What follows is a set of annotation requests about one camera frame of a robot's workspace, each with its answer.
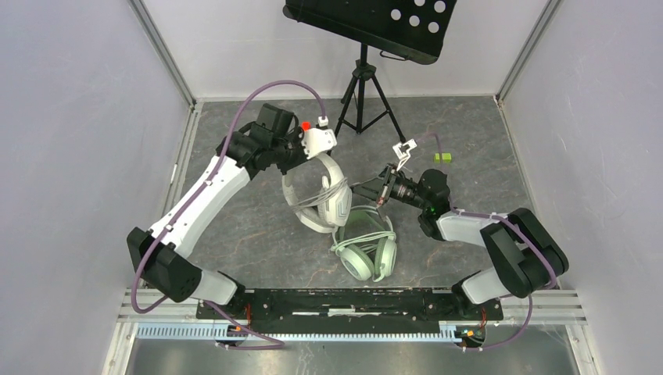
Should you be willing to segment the white grey headphones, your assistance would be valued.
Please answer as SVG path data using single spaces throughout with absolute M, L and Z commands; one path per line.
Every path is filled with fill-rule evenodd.
M 316 156 L 327 173 L 322 176 L 322 188 L 309 198 L 299 200 L 292 184 L 295 170 L 281 179 L 281 187 L 288 206 L 305 227 L 331 234 L 346 225 L 352 206 L 352 191 L 339 164 L 329 155 Z

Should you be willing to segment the green headphones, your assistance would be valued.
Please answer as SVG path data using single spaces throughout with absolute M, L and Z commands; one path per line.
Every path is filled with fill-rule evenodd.
M 374 232 L 347 237 L 346 229 L 356 223 L 366 223 Z M 332 235 L 329 251 L 339 257 L 342 265 L 355 279 L 379 282 L 393 273 L 396 254 L 396 232 L 388 216 L 369 205 L 351 208 L 348 221 Z

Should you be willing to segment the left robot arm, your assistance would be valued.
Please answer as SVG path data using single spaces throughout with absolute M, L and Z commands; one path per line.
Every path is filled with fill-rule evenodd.
M 306 130 L 297 116 L 271 104 L 242 127 L 230 126 L 199 179 L 181 200 L 150 228 L 134 227 L 127 248 L 134 267 L 131 305 L 148 313 L 167 300 L 214 302 L 227 318 L 245 310 L 238 282 L 220 271 L 189 261 L 202 233 L 229 200 L 271 166 L 283 171 L 310 157 Z

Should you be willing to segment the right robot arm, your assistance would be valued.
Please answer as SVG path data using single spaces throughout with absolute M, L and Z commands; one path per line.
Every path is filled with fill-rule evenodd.
M 491 267 L 452 287 L 452 310 L 462 319 L 474 317 L 489 300 L 508 295 L 527 298 L 534 291 L 553 288 L 569 269 L 568 258 L 530 209 L 510 213 L 459 209 L 450 200 L 447 175 L 441 170 L 428 169 L 413 180 L 387 165 L 376 177 L 350 189 L 378 205 L 396 200 L 420 209 L 418 222 L 429 238 L 487 251 Z

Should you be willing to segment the green small block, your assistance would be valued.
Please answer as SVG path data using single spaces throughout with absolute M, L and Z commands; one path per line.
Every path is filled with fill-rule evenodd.
M 438 152 L 434 156 L 435 163 L 451 163 L 453 160 L 452 155 L 448 152 Z

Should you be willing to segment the black music stand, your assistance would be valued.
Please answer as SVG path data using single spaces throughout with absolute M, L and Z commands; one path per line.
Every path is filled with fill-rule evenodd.
M 360 57 L 345 93 L 340 99 L 342 111 L 335 128 L 343 126 L 362 134 L 387 116 L 399 141 L 406 138 L 376 76 L 377 68 L 367 61 L 368 49 L 400 62 L 423 66 L 436 63 L 443 49 L 455 0 L 439 1 L 286 1 L 285 17 L 316 27 L 360 44 Z M 369 122 L 364 121 L 366 84 L 371 82 L 384 110 Z

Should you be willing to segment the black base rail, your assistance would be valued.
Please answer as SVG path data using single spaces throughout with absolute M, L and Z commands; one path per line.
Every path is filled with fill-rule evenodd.
M 472 305 L 448 288 L 255 288 L 222 306 L 261 334 L 432 334 L 441 322 L 501 320 L 496 299 Z

